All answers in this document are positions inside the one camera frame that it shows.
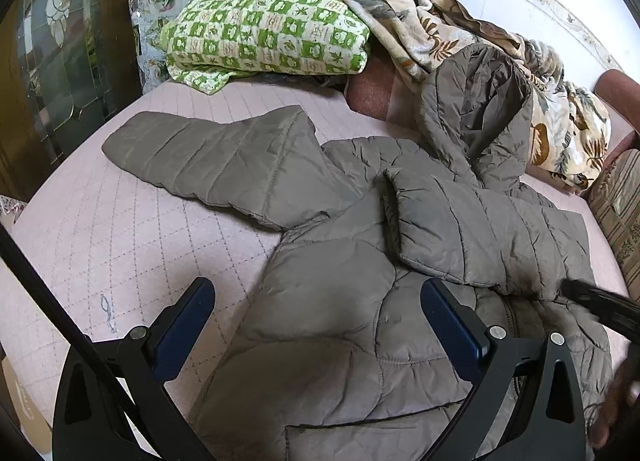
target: jacket sleeve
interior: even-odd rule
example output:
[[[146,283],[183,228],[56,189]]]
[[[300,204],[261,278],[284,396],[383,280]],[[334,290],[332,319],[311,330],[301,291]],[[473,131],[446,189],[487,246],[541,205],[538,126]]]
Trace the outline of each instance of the jacket sleeve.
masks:
[[[298,105],[229,124],[140,112],[108,137],[102,151],[174,195],[231,206],[285,230],[338,213],[359,197],[314,132]]]

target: black rod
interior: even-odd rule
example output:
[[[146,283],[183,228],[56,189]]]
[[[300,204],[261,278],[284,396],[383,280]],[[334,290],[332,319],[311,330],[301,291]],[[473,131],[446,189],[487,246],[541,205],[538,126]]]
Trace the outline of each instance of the black rod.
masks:
[[[91,367],[98,380],[109,389],[120,408],[126,412],[140,433],[147,437],[146,426],[140,418],[136,404],[113,375],[111,369],[100,359],[94,345],[82,334],[73,319],[53,296],[53,293],[33,269],[31,263],[2,224],[0,224],[0,257],[42,312]]]

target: hand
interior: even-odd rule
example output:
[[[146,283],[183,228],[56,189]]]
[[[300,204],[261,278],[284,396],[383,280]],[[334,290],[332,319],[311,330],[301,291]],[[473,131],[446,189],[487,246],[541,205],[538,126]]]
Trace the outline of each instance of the hand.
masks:
[[[625,360],[620,364],[607,397],[600,407],[598,418],[589,431],[589,439],[594,448],[601,449],[607,444],[611,427],[618,420],[621,406],[631,406],[638,399],[639,386],[633,382],[633,378],[634,373],[631,372],[630,362]]]

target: metal screw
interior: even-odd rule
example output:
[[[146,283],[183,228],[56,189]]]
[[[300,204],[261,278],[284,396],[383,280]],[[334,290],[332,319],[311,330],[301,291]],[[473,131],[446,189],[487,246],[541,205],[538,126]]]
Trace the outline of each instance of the metal screw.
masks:
[[[557,346],[561,346],[562,344],[564,344],[564,336],[562,336],[560,333],[551,333],[550,338],[551,341]]]
[[[146,336],[146,327],[135,326],[132,330],[130,330],[129,336],[134,340],[141,340]]]
[[[492,326],[489,329],[489,334],[496,340],[502,340],[503,338],[505,338],[505,336],[507,336],[507,331],[505,331],[500,326]]]

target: green checkered pillow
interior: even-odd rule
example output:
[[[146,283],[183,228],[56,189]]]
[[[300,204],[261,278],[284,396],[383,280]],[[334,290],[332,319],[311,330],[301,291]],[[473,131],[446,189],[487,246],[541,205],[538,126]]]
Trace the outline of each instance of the green checkered pillow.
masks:
[[[174,80],[213,94],[256,72],[360,73],[368,37],[340,0],[191,0],[161,44]]]

